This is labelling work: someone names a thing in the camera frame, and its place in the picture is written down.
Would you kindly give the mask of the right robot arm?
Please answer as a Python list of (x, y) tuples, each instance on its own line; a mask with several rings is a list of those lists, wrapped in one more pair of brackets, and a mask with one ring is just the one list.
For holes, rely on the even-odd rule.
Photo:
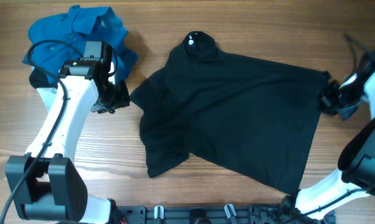
[(375, 196), (375, 51), (363, 55), (354, 73), (339, 87), (339, 112), (349, 115), (350, 102), (369, 105), (370, 122), (343, 149), (338, 167), (330, 175), (293, 199), (285, 198), (277, 223), (314, 223), (352, 200)]

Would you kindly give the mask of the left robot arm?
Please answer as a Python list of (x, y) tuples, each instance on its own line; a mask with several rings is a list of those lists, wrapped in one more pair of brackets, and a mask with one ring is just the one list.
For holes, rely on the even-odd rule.
[(116, 52), (88, 41), (78, 59), (67, 60), (55, 79), (58, 90), (38, 135), (21, 156), (6, 162), (10, 207), (23, 220), (59, 223), (125, 223), (112, 199), (92, 196), (75, 168), (75, 151), (89, 113), (114, 113), (130, 104), (124, 81), (114, 82)]

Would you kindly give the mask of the black polo shirt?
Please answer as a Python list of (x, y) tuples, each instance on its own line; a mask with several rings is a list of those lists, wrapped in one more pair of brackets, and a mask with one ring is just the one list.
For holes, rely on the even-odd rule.
[(165, 66), (131, 94), (143, 110), (147, 173), (160, 176), (191, 154), (294, 194), (320, 118), (329, 73), (218, 48), (192, 31)]

